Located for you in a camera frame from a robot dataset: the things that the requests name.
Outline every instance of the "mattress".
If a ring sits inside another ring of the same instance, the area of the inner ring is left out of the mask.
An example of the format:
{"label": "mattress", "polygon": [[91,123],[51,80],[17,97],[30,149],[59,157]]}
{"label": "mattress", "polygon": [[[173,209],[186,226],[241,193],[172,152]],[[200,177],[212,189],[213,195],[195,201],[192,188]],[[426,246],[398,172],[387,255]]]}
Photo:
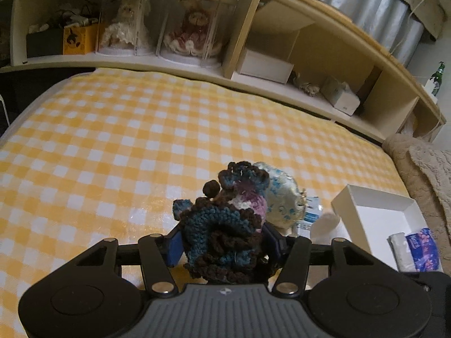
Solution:
{"label": "mattress", "polygon": [[[325,209],[348,183],[408,195],[382,149],[337,124],[158,72],[100,68],[59,83],[0,145],[2,338],[25,336],[17,304],[30,285],[105,237],[166,234],[172,201],[201,196],[230,161],[285,170]],[[139,268],[123,276],[142,284]]]}

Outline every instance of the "white box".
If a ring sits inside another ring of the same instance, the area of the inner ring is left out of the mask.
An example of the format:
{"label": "white box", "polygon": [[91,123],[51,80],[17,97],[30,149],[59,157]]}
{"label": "white box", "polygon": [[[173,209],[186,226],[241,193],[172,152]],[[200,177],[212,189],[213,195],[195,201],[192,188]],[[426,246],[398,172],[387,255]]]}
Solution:
{"label": "white box", "polygon": [[360,105],[359,97],[352,92],[349,85],[331,76],[321,86],[321,93],[335,109],[349,116],[352,116]]}
{"label": "white box", "polygon": [[428,227],[414,199],[360,186],[348,184],[334,198],[332,208],[355,245],[396,270],[387,238]]}
{"label": "white box", "polygon": [[242,75],[260,77],[286,84],[293,70],[293,64],[279,58],[244,48],[238,60],[236,71]]}

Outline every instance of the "crocheted yarn toy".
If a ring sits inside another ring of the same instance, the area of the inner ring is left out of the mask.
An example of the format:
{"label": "crocheted yarn toy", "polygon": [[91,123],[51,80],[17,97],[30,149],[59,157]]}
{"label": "crocheted yarn toy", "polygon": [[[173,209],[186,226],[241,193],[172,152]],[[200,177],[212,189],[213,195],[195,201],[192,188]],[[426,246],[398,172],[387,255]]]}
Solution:
{"label": "crocheted yarn toy", "polygon": [[204,185],[206,197],[173,203],[182,231],[185,264],[194,278],[216,283],[267,282],[272,270],[263,258],[261,227],[269,175],[251,163],[229,163]]}

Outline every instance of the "gray curtain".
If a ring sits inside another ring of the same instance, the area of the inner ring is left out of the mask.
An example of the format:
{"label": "gray curtain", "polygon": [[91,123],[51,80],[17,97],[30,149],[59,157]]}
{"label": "gray curtain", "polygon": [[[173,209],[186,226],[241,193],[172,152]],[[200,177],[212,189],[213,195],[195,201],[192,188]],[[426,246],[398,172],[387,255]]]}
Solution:
{"label": "gray curtain", "polygon": [[408,65],[425,27],[410,16],[409,6],[402,0],[321,0],[346,16],[393,51],[393,55]]}

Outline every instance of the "purple yarn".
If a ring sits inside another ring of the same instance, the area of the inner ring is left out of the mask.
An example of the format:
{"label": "purple yarn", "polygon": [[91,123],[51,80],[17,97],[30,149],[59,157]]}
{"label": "purple yarn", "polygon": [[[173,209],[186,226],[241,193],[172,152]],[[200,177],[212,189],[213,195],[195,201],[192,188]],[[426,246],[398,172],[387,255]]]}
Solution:
{"label": "purple yarn", "polygon": [[234,187],[238,191],[238,195],[230,203],[239,209],[251,208],[254,213],[261,216],[263,225],[267,210],[265,197],[259,195],[250,182],[236,182]]}

